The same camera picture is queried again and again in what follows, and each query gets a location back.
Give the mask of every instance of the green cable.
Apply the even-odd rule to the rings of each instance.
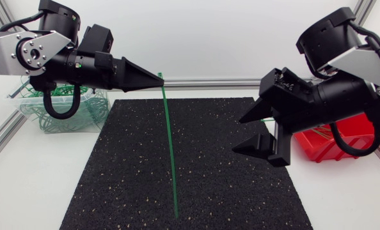
[[[274,121],[274,119],[261,119],[261,121],[262,121],[262,122]],[[322,129],[324,129],[324,130],[326,130],[326,131],[331,131],[330,129],[325,128],[325,127],[322,127],[322,126],[320,126],[319,128],[322,128]],[[324,134],[324,133],[322,133],[322,132],[320,132],[320,131],[318,131],[318,130],[316,130],[316,129],[314,129],[314,128],[312,128],[311,130],[314,131],[316,134],[320,135],[321,137],[325,138],[325,139],[328,139],[328,140],[329,140],[329,139],[332,138],[332,137],[329,136],[328,134]]]
[[[163,79],[163,74],[157,74],[161,79]],[[173,178],[173,200],[175,203],[175,216],[178,218],[178,205],[177,205],[177,191],[176,191],[176,170],[175,170],[175,158],[173,156],[173,141],[171,139],[171,128],[170,128],[170,118],[169,118],[169,109],[167,106],[166,93],[164,92],[164,86],[162,86],[163,93],[163,102],[164,102],[164,111],[166,113],[166,122],[167,122],[167,134],[169,138],[169,148],[170,148],[170,162],[171,162],[171,177]]]
[[[42,92],[30,88],[27,83],[23,83],[20,79],[25,94],[20,91],[23,98],[42,97]],[[89,90],[88,87],[81,87],[81,94],[85,94]],[[58,87],[51,92],[51,96],[72,96],[74,94],[74,87],[66,84],[58,84]],[[56,108],[58,112],[65,112],[67,103],[57,103],[59,106]],[[91,125],[102,128],[107,115],[109,114],[109,101],[105,94],[97,91],[95,95],[87,101],[81,102],[78,112],[70,119],[58,120],[50,117],[43,106],[33,103],[21,104],[19,107],[23,114],[29,116],[32,121],[39,119],[40,129],[45,133],[58,133],[58,132],[76,132],[90,127]]]

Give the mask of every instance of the black cable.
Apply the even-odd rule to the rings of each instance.
[[[29,29],[26,26],[24,26],[24,25],[18,25],[18,27],[21,27],[25,31],[29,31]]]
[[[308,67],[310,68],[312,75],[314,75],[315,77],[318,77],[319,79],[324,79],[324,80],[328,80],[331,78],[330,76],[325,76],[325,75],[320,74],[319,72],[316,72],[315,70],[313,70],[312,65],[310,64],[310,61],[308,60],[306,55],[305,55],[305,61],[306,61],[306,64],[308,65]]]
[[[380,37],[372,31],[369,31],[355,23],[349,21],[349,25],[359,34],[367,36],[365,40],[372,47],[372,49],[379,55],[380,58]]]
[[[36,15],[34,16],[30,16],[28,18],[25,18],[25,19],[20,19],[20,20],[16,20],[15,22],[10,22],[10,23],[7,23],[3,26],[1,26],[0,28],[0,32],[5,32],[9,29],[11,29],[12,27],[14,26],[19,26],[19,25],[22,25],[22,24],[25,24],[25,23],[28,23],[28,22],[32,22],[36,19],[39,19],[40,17],[42,17],[43,15],[45,14],[44,11],[40,10]]]
[[[367,29],[365,29],[364,27],[361,27],[360,25],[358,25],[357,23],[355,23],[354,21],[350,20],[349,21],[349,25],[356,31],[358,32],[359,34],[361,35],[365,35],[365,36],[371,36],[373,37],[373,39],[377,42],[377,44],[380,46],[380,37],[375,34],[374,32],[372,31],[369,31]]]
[[[53,118],[68,119],[68,118],[72,117],[76,113],[76,111],[78,110],[80,103],[81,103],[81,87],[80,87],[80,85],[74,86],[74,101],[72,102],[71,108],[67,112],[64,112],[63,114],[56,112],[54,107],[52,106],[51,91],[49,91],[49,90],[44,91],[45,110]]]
[[[364,157],[373,153],[380,145],[380,124],[374,123],[374,141],[372,145],[367,149],[356,149],[349,146],[340,136],[338,127],[336,123],[329,124],[331,126],[331,131],[333,138],[335,139],[336,145],[344,152],[354,156],[354,157]]]

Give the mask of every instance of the red plastic tray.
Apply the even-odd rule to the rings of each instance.
[[[368,148],[374,140],[374,127],[365,114],[343,119],[338,121],[336,125],[338,125],[342,139],[354,148]],[[324,125],[323,127],[330,129],[329,125]],[[329,159],[358,158],[342,151],[336,145],[333,137],[326,139],[313,130],[296,133],[294,137],[304,149],[308,158],[317,163]]]

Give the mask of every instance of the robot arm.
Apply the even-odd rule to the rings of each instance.
[[[353,20],[349,8],[324,17],[299,38],[297,48],[314,76],[313,85],[289,69],[274,69],[261,81],[260,98],[240,119],[241,123],[274,117],[275,137],[257,134],[236,146],[236,153],[263,158],[275,167],[290,164],[290,138],[319,125],[330,124],[337,146],[362,157],[380,145],[380,38]],[[365,35],[362,45],[358,33]],[[375,137],[367,149],[346,144],[336,121],[364,112],[374,125]]]
[[[80,102],[80,86],[122,89],[124,92],[162,86],[158,76],[110,54],[111,31],[102,26],[88,27],[81,44],[77,32],[78,14],[51,0],[41,0],[39,12],[29,18],[4,25],[0,29],[0,75],[28,75],[30,84],[44,92],[47,112],[57,119],[73,116]],[[28,31],[22,24],[40,19],[38,31]],[[14,33],[13,26],[25,28]],[[51,91],[56,83],[73,84],[71,109],[58,114],[52,107]]]

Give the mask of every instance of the black rubber mat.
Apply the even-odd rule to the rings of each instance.
[[[162,100],[117,100],[61,229],[312,229],[286,168],[232,147],[261,122],[252,98],[168,100],[179,218]]]

